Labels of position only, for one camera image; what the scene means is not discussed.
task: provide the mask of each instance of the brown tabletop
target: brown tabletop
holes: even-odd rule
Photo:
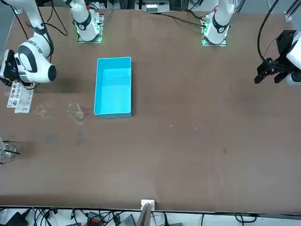
[[[0,134],[22,153],[0,166],[2,205],[139,209],[154,199],[159,210],[300,213],[301,90],[272,77],[254,84],[264,15],[234,14],[228,46],[202,47],[199,27],[133,10],[112,13],[102,44],[78,44],[69,9],[57,11],[68,30],[48,27],[57,79],[37,88],[29,114],[0,95]],[[50,22],[62,29],[55,14]],[[262,51],[291,27],[271,15]],[[15,20],[6,48],[24,40]],[[93,114],[101,57],[132,58],[130,119]],[[87,111],[82,123],[68,117],[71,103]],[[40,104],[50,116],[34,113]]]

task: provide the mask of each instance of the cable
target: cable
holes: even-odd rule
[[[203,220],[204,220],[204,214],[202,215],[202,219],[201,219],[201,226],[203,226]]]
[[[186,10],[186,12],[189,12],[189,13],[191,13],[195,18],[197,18],[197,19],[199,19],[199,20],[202,20],[203,19],[203,17],[202,16],[197,16],[197,15],[195,15],[195,13],[194,12],[192,12],[190,9],[188,9],[188,10]]]
[[[153,213],[153,212],[151,212],[151,214],[152,214],[152,217],[154,218],[155,225],[157,226],[157,222],[156,222],[156,219],[155,219],[155,215],[154,215],[154,213]]]
[[[49,20],[50,20],[50,18],[51,18],[51,16],[52,16],[52,11],[54,11],[55,12],[55,14],[56,14],[56,16],[57,16],[57,18],[58,18],[58,20],[60,21],[60,23],[61,23],[61,25],[63,26],[63,28],[64,28],[64,30],[65,30],[65,32],[66,32],[66,34],[65,33],[63,33],[60,29],[58,29],[56,26],[54,26],[54,25],[52,25],[52,24],[50,24],[50,23],[48,23],[49,22]],[[53,4],[53,0],[51,0],[51,13],[50,13],[50,17],[49,17],[49,19],[47,20],[47,22],[44,22],[44,24],[46,24],[46,25],[49,25],[49,26],[51,26],[51,27],[53,27],[53,28],[55,28],[55,29],[57,29],[62,35],[64,35],[64,36],[68,36],[68,32],[67,32],[67,30],[66,30],[66,28],[65,28],[65,26],[64,26],[64,24],[63,24],[63,22],[61,21],[61,18],[60,18],[60,16],[58,15],[58,13],[57,13],[57,11],[56,11],[56,9],[55,9],[55,7],[54,7],[54,4]]]
[[[164,226],[169,226],[168,220],[167,220],[167,215],[165,212],[163,212],[164,214]]]
[[[262,53],[261,53],[261,50],[260,50],[260,36],[261,36],[261,33],[262,33],[262,30],[263,30],[263,27],[265,25],[265,23],[267,22],[271,12],[273,11],[273,9],[275,8],[275,6],[277,5],[277,3],[279,2],[279,0],[276,0],[274,2],[274,4],[272,5],[272,7],[269,9],[268,13],[266,14],[261,26],[260,26],[260,29],[259,29],[259,32],[258,32],[258,38],[257,38],[257,50],[258,50],[258,54],[260,56],[260,58],[267,64],[269,65],[270,67],[274,68],[274,69],[278,69],[278,70],[281,70],[281,71],[284,71],[285,70],[285,67],[278,67],[278,66],[275,66],[275,65],[272,65],[270,62],[268,62],[263,56],[262,56]]]
[[[217,7],[218,7],[218,5],[212,9],[212,12],[213,12]]]
[[[267,47],[267,50],[265,51],[265,53],[264,53],[264,55],[263,55],[263,58],[264,58],[264,56],[267,54],[267,51],[268,51],[268,49],[269,49],[269,46],[273,43],[273,41],[275,41],[277,38],[275,38],[275,39],[273,39],[270,43],[269,43],[269,45],[268,45],[268,47]]]
[[[72,209],[70,220],[73,218],[75,220],[76,225],[79,225],[79,223],[77,222],[76,216],[75,216],[75,209]]]
[[[50,16],[49,16],[49,18],[48,18],[47,22],[49,22],[49,21],[50,21],[50,19],[51,19],[51,17],[52,17],[53,8],[54,8],[54,5],[53,5],[53,0],[51,0],[51,13],[50,13]]]
[[[198,1],[193,5],[193,7],[190,8],[190,10],[192,10],[198,3],[199,3],[199,6],[202,5],[203,1],[204,1],[204,0],[198,0]]]
[[[62,35],[68,36],[68,33],[66,33],[66,34],[63,33],[63,32],[62,32],[60,29],[58,29],[56,26],[54,26],[54,25],[52,25],[52,24],[50,24],[50,23],[47,23],[47,22],[45,22],[44,24],[49,25],[49,26],[51,26],[51,27],[57,29]]]
[[[18,20],[18,22],[19,22],[19,24],[20,24],[20,26],[21,26],[21,28],[22,28],[25,36],[26,36],[26,38],[28,39],[28,35],[26,34],[26,31],[25,31],[25,29],[24,29],[24,27],[23,27],[23,25],[22,25],[22,23],[21,23],[18,15],[17,15],[17,13],[14,11],[14,9],[13,9],[13,7],[11,5],[9,5],[9,6],[10,6],[11,10],[14,12],[14,14],[15,14],[15,16],[16,16],[16,18],[17,18],[17,20]]]
[[[182,22],[185,22],[185,23],[188,23],[188,24],[191,24],[191,25],[195,25],[195,26],[199,26],[199,27],[205,27],[205,25],[196,24],[196,23],[193,23],[193,22],[190,22],[190,21],[187,21],[187,20],[183,20],[183,19],[177,18],[175,16],[171,16],[171,15],[167,15],[167,14],[157,14],[157,15],[168,16],[168,17],[171,17],[173,19],[180,20]]]
[[[124,211],[121,211],[120,213],[118,213],[118,214],[116,214],[116,216],[119,216],[120,214],[122,214]],[[104,224],[103,226],[106,226],[106,225],[108,225],[112,220],[113,220],[114,218],[112,218],[112,219],[110,219],[110,220],[108,220],[107,221],[107,223],[106,224]]]
[[[90,5],[92,5],[93,7],[95,7],[95,9],[98,9],[98,7],[92,3],[90,3]]]
[[[245,221],[243,218],[243,215],[241,215],[241,213],[236,213],[235,214],[235,219],[242,224],[242,226],[244,226],[244,223],[254,223],[257,220],[257,217],[255,216],[254,220],[250,220],[250,221]]]

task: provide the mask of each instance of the power cord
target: power cord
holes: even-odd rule
[[[241,223],[242,226],[244,226],[244,223],[254,223],[257,220],[257,216],[254,216],[254,220],[249,220],[249,221],[245,221],[243,218],[243,215],[241,215],[241,213],[236,213],[235,214],[235,219]]]
[[[275,41],[277,38],[275,38],[275,39],[273,39],[270,43],[269,43],[269,45],[268,45],[268,47],[267,47],[267,50],[265,51],[265,53],[264,53],[264,55],[263,55],[263,58],[265,57],[265,55],[267,54],[267,51],[268,51],[268,49],[269,49],[269,46],[273,43],[273,41]]]
[[[190,9],[186,10],[186,12],[191,13],[196,19],[199,19],[199,20],[202,20],[202,19],[203,19],[203,16],[197,16],[197,15],[195,15],[195,13],[192,12]]]
[[[257,50],[258,50],[258,54],[260,56],[260,58],[263,60],[263,62],[265,62],[267,65],[269,65],[271,68],[274,68],[274,69],[278,69],[278,70],[281,70],[281,71],[285,71],[285,67],[278,67],[278,66],[275,66],[275,65],[272,65],[270,62],[268,62],[262,55],[261,53],[261,50],[260,50],[260,36],[261,36],[261,33],[262,33],[262,30],[263,30],[263,27],[265,25],[265,23],[267,22],[271,12],[273,11],[273,9],[275,8],[275,6],[277,5],[277,3],[279,2],[279,0],[276,0],[274,2],[274,4],[272,5],[272,7],[269,9],[268,13],[266,14],[261,26],[260,26],[260,29],[259,29],[259,32],[258,32],[258,38],[257,38]]]
[[[157,226],[157,222],[156,222],[156,219],[155,219],[155,215],[154,215],[154,213],[153,213],[153,212],[151,212],[151,214],[152,214],[152,217],[154,218],[155,225]]]
[[[51,7],[51,13],[50,13],[50,16],[49,16],[47,22],[50,21],[50,19],[51,19],[51,17],[52,17],[52,13],[53,13],[53,7]]]
[[[205,216],[205,214],[202,215],[201,226],[203,226],[204,216]]]
[[[168,220],[167,220],[167,215],[165,212],[163,212],[164,214],[164,226],[169,226]]]
[[[161,13],[161,14],[156,14],[156,15],[167,16],[167,17],[170,17],[170,18],[173,18],[173,19],[176,19],[176,20],[179,20],[179,21],[182,21],[182,22],[191,24],[191,25],[195,25],[195,26],[198,26],[198,27],[206,27],[205,25],[201,25],[201,24],[197,24],[197,23],[190,22],[190,21],[187,21],[187,20],[183,20],[183,19],[177,18],[177,17],[175,17],[175,16],[167,15],[167,14],[162,14],[162,13]]]
[[[192,10],[198,3],[199,3],[199,6],[202,5],[203,1],[204,1],[204,0],[198,0],[198,1],[193,5],[193,7],[190,8],[190,10]]]
[[[66,33],[63,33],[63,32],[62,32],[60,29],[58,29],[56,26],[54,26],[54,25],[48,23],[49,20],[51,19],[51,16],[52,16],[53,11],[55,12],[55,14],[56,14],[58,20],[60,21],[60,23],[61,23],[61,25],[63,26],[63,28],[64,28],[64,30],[65,30]],[[54,7],[53,0],[51,0],[51,13],[50,13],[50,17],[49,17],[49,19],[47,20],[47,22],[44,22],[44,24],[49,25],[49,26],[51,26],[51,27],[57,29],[62,35],[68,36],[68,32],[67,32],[67,30],[66,30],[66,28],[65,28],[65,26],[64,26],[64,24],[63,24],[63,22],[61,21],[61,18],[60,18],[60,16],[58,15],[58,13],[57,13],[55,7]]]
[[[26,31],[25,31],[25,29],[24,29],[24,27],[23,27],[23,25],[22,25],[22,23],[21,23],[21,21],[20,21],[18,15],[17,15],[17,13],[14,11],[14,9],[13,9],[13,7],[12,7],[11,5],[9,5],[9,6],[10,6],[11,10],[14,12],[14,14],[15,14],[15,16],[16,16],[16,18],[17,18],[17,20],[18,20],[18,22],[19,22],[19,24],[20,24],[20,26],[21,26],[23,32],[24,32],[24,34],[25,34],[25,37],[28,39],[28,35],[26,34]]]

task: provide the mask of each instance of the blue plastic bin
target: blue plastic bin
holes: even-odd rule
[[[102,119],[132,116],[130,57],[97,60],[94,114]]]

